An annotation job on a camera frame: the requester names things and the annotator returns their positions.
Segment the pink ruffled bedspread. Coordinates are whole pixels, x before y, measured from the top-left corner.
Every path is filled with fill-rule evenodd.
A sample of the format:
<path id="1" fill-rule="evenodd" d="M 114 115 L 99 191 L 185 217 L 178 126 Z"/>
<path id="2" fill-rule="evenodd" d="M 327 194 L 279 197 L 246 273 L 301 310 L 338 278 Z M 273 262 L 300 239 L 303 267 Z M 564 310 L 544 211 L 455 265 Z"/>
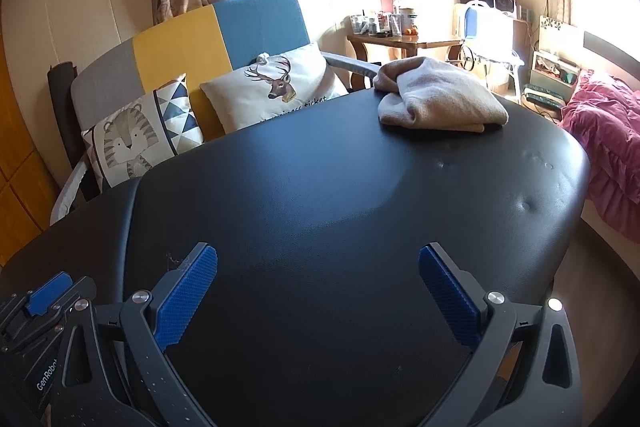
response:
<path id="1" fill-rule="evenodd" d="M 587 153 L 587 198 L 600 218 L 631 242 L 639 240 L 639 92 L 616 77 L 583 70 L 560 127 Z"/>

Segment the wooden side table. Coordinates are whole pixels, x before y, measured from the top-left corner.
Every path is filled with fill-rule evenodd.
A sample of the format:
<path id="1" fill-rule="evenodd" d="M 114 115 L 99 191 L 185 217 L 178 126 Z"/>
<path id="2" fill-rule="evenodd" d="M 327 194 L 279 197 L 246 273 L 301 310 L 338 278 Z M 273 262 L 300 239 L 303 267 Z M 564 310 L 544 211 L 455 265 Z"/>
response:
<path id="1" fill-rule="evenodd" d="M 463 40 L 459 38 L 428 40 L 418 36 L 373 37 L 369 35 L 348 35 L 347 41 L 352 45 L 356 59 L 365 63 L 369 62 L 368 44 L 399 50 L 403 57 L 413 57 L 417 56 L 420 50 L 449 50 L 450 48 L 460 48 L 463 43 Z"/>

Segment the deer print cushion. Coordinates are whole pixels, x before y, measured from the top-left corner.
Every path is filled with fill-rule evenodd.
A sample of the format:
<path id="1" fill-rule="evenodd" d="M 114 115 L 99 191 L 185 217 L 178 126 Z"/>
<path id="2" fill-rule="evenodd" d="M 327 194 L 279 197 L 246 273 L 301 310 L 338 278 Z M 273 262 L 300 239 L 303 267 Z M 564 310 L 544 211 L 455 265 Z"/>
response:
<path id="1" fill-rule="evenodd" d="M 202 83 L 201 90 L 227 133 L 348 93 L 317 43 L 260 54 L 254 63 Z"/>

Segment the beige knitted sweater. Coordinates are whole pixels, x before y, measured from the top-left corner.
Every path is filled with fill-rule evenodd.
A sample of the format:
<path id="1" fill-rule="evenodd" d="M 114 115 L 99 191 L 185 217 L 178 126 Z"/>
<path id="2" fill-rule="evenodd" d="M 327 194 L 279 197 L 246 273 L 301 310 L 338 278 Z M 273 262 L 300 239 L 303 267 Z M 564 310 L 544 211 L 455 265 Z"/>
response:
<path id="1" fill-rule="evenodd" d="M 383 65 L 373 87 L 384 94 L 378 120 L 385 126 L 482 133 L 509 122 L 506 109 L 475 75 L 431 57 Z"/>

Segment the tiger print cushion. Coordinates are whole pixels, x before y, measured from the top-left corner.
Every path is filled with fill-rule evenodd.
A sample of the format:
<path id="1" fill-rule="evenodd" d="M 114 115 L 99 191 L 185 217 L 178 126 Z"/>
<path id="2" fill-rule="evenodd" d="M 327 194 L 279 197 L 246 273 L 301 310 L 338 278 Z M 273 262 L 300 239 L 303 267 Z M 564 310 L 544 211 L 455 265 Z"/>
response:
<path id="1" fill-rule="evenodd" d="M 82 139 L 101 192 L 202 145 L 186 75 L 98 121 L 82 132 Z"/>

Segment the grey yellow blue sofa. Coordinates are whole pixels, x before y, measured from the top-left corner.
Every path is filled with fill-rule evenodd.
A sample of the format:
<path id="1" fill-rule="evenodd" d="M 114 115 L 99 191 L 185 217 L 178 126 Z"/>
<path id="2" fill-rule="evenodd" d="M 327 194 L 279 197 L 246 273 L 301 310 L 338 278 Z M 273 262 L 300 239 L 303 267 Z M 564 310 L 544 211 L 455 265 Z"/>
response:
<path id="1" fill-rule="evenodd" d="M 279 55 L 315 43 L 310 40 L 298 0 L 226 0 L 179 15 L 115 46 L 83 70 L 66 62 L 49 72 L 58 129 L 74 165 L 51 212 L 66 217 L 78 194 L 92 199 L 99 190 L 82 132 L 140 96 L 186 75 L 191 107 L 204 143 L 224 131 L 201 84 L 250 65 L 258 55 Z M 336 72 L 372 78 L 376 66 L 323 52 Z"/>

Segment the small desk fan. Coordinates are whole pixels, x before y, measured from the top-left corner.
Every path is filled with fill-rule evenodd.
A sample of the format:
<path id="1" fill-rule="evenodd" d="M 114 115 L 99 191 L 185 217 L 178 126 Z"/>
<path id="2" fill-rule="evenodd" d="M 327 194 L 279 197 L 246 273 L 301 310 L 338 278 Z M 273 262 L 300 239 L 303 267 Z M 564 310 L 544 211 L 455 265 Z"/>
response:
<path id="1" fill-rule="evenodd" d="M 513 15 L 516 12 L 516 2 L 515 0 L 494 0 L 494 8 Z"/>

